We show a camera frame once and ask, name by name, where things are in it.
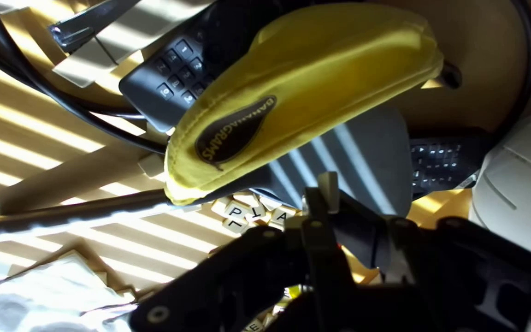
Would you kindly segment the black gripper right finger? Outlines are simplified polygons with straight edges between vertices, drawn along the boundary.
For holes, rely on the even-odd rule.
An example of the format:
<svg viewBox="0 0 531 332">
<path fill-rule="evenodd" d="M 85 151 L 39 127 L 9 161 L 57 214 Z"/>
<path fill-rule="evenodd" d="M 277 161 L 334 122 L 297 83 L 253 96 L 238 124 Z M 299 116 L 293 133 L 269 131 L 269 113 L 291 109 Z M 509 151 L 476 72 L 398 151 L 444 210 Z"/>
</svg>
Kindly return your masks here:
<svg viewBox="0 0 531 332">
<path fill-rule="evenodd" d="M 382 218 L 363 207 L 343 207 L 338 214 L 338 242 L 365 268 L 384 277 L 409 277 L 411 266 L 402 245 L 419 227 L 402 218 Z"/>
</svg>

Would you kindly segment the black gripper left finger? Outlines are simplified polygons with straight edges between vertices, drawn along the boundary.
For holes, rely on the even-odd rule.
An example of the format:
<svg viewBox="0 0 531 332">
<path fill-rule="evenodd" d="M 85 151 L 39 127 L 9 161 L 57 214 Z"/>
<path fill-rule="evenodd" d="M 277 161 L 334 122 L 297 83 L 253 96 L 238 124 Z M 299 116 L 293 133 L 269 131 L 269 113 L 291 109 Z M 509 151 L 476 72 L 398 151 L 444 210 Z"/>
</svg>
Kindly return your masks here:
<svg viewBox="0 0 531 332">
<path fill-rule="evenodd" d="M 314 286 L 321 332 L 352 332 L 349 303 L 352 275 L 338 245 L 332 216 L 339 212 L 338 174 L 317 177 L 317 186 L 304 192 L 308 218 L 301 225 L 302 245 Z"/>
</svg>

